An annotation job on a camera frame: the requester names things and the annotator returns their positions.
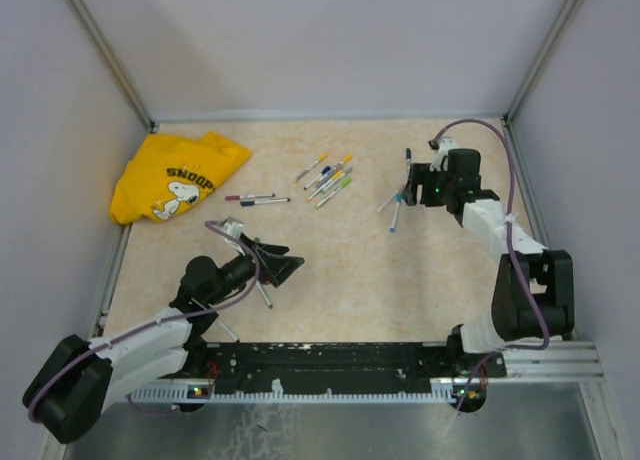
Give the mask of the peach capped pen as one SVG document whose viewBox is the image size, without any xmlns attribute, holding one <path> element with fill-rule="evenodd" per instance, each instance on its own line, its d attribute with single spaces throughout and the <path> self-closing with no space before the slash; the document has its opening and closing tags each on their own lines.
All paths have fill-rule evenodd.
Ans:
<svg viewBox="0 0 640 460">
<path fill-rule="evenodd" d="M 400 195 L 399 191 L 393 192 L 388 198 L 386 198 L 376 209 L 377 213 L 385 210 L 391 203 L 395 202 Z"/>
</svg>

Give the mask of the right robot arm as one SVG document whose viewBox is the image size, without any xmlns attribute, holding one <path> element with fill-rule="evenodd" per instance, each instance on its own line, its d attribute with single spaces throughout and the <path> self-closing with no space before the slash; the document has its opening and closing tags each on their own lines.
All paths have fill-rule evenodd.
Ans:
<svg viewBox="0 0 640 460">
<path fill-rule="evenodd" d="M 430 163 L 411 162 L 401 196 L 408 206 L 444 207 L 486 247 L 498 265 L 489 313 L 453 329 L 448 367 L 470 375 L 482 354 L 539 338 L 539 348 L 575 325 L 573 261 L 531 238 L 507 214 L 499 196 L 481 187 L 481 155 L 454 148 Z"/>
</svg>

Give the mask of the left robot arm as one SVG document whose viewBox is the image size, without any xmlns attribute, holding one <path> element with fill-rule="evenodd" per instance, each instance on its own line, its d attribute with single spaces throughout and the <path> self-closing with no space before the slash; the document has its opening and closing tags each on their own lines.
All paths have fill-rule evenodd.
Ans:
<svg viewBox="0 0 640 460">
<path fill-rule="evenodd" d="M 137 388 L 179 371 L 201 374 L 208 353 L 194 343 L 220 311 L 260 284 L 279 287 L 305 262 L 286 246 L 224 238 L 236 247 L 236 257 L 222 266 L 204 255 L 190 260 L 176 297 L 151 319 L 111 336 L 60 340 L 22 397 L 29 420 L 59 443 L 73 443 Z"/>
</svg>

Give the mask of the black capped pen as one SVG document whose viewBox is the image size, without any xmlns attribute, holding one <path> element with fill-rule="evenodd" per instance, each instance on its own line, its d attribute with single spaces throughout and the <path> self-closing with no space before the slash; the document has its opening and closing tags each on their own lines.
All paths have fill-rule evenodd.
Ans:
<svg viewBox="0 0 640 460">
<path fill-rule="evenodd" d="M 232 339 L 234 343 L 237 343 L 240 341 L 238 335 L 226 323 L 224 323 L 222 320 L 218 320 L 217 323 L 220 326 L 220 328 Z"/>
</svg>

